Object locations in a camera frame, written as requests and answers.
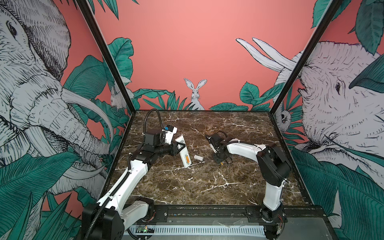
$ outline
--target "white tube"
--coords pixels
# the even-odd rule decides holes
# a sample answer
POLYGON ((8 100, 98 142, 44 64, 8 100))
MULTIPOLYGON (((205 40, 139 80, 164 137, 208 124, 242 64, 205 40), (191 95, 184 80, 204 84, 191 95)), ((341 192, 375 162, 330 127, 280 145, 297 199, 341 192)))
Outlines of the white tube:
MULTIPOLYGON (((184 136, 183 135, 181 135, 180 137, 176 138, 175 141, 185 144, 185 140, 184 140, 184 136)), ((189 167, 192 164, 191 158, 189 157, 187 146, 185 146, 185 148, 180 151, 180 157, 181 157, 181 161, 183 161, 184 168, 187 168, 187 167, 189 167)))

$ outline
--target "brown marble surface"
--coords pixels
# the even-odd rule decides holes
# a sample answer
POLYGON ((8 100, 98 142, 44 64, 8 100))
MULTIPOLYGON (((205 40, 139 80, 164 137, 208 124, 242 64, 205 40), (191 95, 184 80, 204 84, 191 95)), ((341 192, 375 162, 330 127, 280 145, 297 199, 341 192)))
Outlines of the brown marble surface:
MULTIPOLYGON (((136 113, 109 188, 127 167, 129 153, 142 142, 142 124, 146 114, 147 111, 136 113)), ((192 165, 183 168, 179 155, 159 158, 137 184, 128 204, 138 196, 151 198, 155 204, 262 204, 265 180, 258 164, 237 155, 232 155, 232 164, 216 164, 204 134, 222 130, 242 141, 257 144, 275 142, 279 145, 266 113, 161 112, 161 117, 164 125, 178 128, 174 139, 184 135, 192 165), (194 155, 204 157, 203 161, 194 159, 194 155)), ((147 129, 151 128, 160 128, 156 113, 148 118, 147 129)), ((305 205, 292 173, 288 180, 283 190, 283 203, 305 205)))

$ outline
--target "vent grille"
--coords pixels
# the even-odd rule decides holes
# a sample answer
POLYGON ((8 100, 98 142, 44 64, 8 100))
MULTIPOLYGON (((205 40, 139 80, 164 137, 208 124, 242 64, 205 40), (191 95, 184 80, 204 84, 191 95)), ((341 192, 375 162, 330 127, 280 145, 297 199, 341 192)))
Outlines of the vent grille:
MULTIPOLYGON (((264 237, 263 226, 207 226, 207 225, 147 225, 155 229, 155 235, 235 235, 264 237)), ((129 228, 137 233, 137 226, 129 228)), ((138 233, 139 235, 153 235, 153 233, 138 233)))

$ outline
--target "black cable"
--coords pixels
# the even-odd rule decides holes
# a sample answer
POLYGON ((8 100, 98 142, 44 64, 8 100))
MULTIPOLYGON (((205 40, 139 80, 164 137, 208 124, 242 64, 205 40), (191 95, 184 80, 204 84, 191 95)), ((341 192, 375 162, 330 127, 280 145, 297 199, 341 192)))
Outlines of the black cable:
POLYGON ((145 238, 149 239, 150 237, 153 236, 153 235, 149 235, 149 236, 145 236, 144 238, 137 238, 137 237, 135 237, 135 236, 133 235, 133 233, 131 232, 131 230, 130 230, 129 228, 127 229, 127 232, 128 232, 128 234, 131 236, 131 238, 133 238, 133 239, 135 239, 135 240, 139 240, 139 239, 143 239, 143 240, 145 240, 145 238))
POLYGON ((109 201, 112 200, 111 196, 113 197, 113 195, 116 194, 116 192, 119 190, 119 188, 124 184, 125 180, 127 180, 130 172, 129 170, 131 169, 131 156, 128 157, 128 171, 127 173, 125 174, 124 178, 121 180, 121 182, 116 186, 116 188, 111 192, 111 194, 107 197, 107 199, 103 202, 103 204, 100 206, 99 210, 96 212, 96 215, 95 217, 93 218, 91 224, 89 225, 89 228, 88 228, 88 231, 87 233, 85 234, 84 236, 84 240, 88 240, 89 236, 91 235, 94 227, 95 227, 95 224, 96 224, 96 221, 99 219, 100 215, 101 215, 101 212, 104 210, 105 206, 108 204, 109 201))
POLYGON ((157 116, 159 117, 159 122, 160 122, 161 130, 164 129, 163 123, 162 123, 161 117, 160 117, 160 112, 157 109, 154 108, 154 109, 149 110, 149 112, 147 113, 147 115, 144 118, 144 123, 143 123, 143 133, 144 134, 145 134, 146 128, 147 128, 147 119, 148 119, 149 115, 151 114, 151 112, 157 112, 157 116))

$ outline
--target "pink wall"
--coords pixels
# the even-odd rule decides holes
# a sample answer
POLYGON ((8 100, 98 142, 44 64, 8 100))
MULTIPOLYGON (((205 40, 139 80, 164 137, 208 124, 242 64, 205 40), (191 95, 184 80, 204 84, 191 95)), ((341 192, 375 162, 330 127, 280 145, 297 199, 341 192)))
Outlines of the pink wall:
MULTIPOLYGON (((205 109, 223 103, 241 102, 239 92, 245 82, 270 89, 278 72, 257 63, 236 42, 242 38, 256 44, 259 38, 287 58, 304 49, 313 29, 315 0, 295 1, 139 1, 117 0, 119 19, 107 6, 95 1, 95 16, 110 44, 115 38, 132 40, 134 55, 132 83, 127 87, 176 91, 180 99, 191 97, 184 78, 200 90, 205 109)), ((139 99, 141 109, 151 108, 139 99)))

